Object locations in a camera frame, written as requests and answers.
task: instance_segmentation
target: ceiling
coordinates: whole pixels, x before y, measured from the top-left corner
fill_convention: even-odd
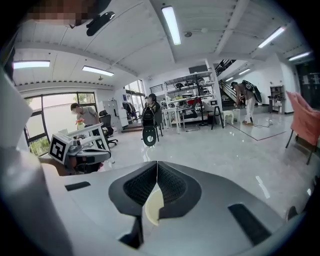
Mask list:
[[[173,6],[181,44],[174,45],[161,8]],[[175,64],[212,60],[263,61],[273,53],[286,58],[310,48],[291,17],[270,0],[112,0],[105,11],[115,17],[94,36],[86,24],[23,24],[15,40],[15,61],[49,60],[49,68],[16,69],[17,86],[81,82],[123,87]],[[257,49],[280,26],[286,31]],[[189,38],[185,32],[192,32]],[[83,66],[111,71],[112,77],[82,71]]]

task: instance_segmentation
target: fluorescent light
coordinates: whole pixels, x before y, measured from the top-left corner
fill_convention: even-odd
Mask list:
[[[33,61],[33,60],[28,60],[28,61],[15,61],[13,63],[13,69],[24,69],[24,68],[47,68],[50,66],[50,61],[49,60],[44,60],[44,61]]]
[[[266,40],[264,40],[262,43],[258,45],[259,48],[264,47],[268,43],[270,43],[273,39],[275,39],[277,36],[282,34],[282,32],[285,31],[283,27],[279,27],[272,35],[270,35]]]
[[[89,67],[89,66],[84,66],[82,70],[83,71],[89,71],[89,72],[93,72],[93,73],[102,74],[102,75],[109,76],[109,77],[112,77],[114,75],[114,73],[111,73],[109,71],[105,71],[105,70],[102,70],[102,69]]]
[[[242,75],[242,74],[248,72],[249,70],[250,70],[250,68],[246,69],[245,71],[242,71],[241,73],[239,73],[239,75]]]
[[[294,61],[294,60],[296,60],[296,59],[300,59],[300,58],[302,58],[302,57],[308,56],[309,54],[310,54],[310,51],[309,51],[309,52],[302,53],[302,54],[299,54],[299,55],[297,55],[297,56],[291,57],[291,58],[289,59],[289,61],[291,62],[291,61]]]
[[[166,20],[166,23],[168,24],[168,27],[173,39],[173,43],[175,45],[181,45],[181,39],[179,35],[179,29],[178,29],[174,8],[172,6],[164,7],[162,8],[162,12]]]

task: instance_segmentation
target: hair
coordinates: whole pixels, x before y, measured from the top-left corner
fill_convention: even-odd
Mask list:
[[[72,103],[71,106],[70,106],[70,109],[73,110],[76,107],[80,108],[80,105],[78,103]]]
[[[151,93],[151,94],[149,95],[149,98],[151,98],[153,102],[156,102],[156,101],[157,101],[157,96],[156,96],[154,93]]]

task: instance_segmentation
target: pink chair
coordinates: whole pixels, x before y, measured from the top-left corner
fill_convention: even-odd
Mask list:
[[[294,114],[291,124],[292,132],[285,148],[288,147],[292,134],[295,131],[297,133],[297,139],[301,137],[314,146],[306,162],[308,165],[313,151],[317,149],[320,136],[320,111],[313,110],[299,93],[287,91],[286,94],[291,101]]]

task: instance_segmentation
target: white tile floor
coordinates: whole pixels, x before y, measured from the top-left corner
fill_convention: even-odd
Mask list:
[[[298,211],[303,209],[320,159],[313,155],[306,165],[309,151],[297,145],[294,138],[285,149],[291,115],[262,113],[254,118],[262,125],[271,119],[273,125],[265,128],[234,123],[234,127],[227,124],[225,129],[204,126],[181,134],[172,128],[165,130],[153,147],[144,145],[142,132],[117,134],[119,143],[111,148],[115,163],[106,162],[104,168],[108,171],[154,160],[185,165],[234,181],[284,218],[292,205]]]

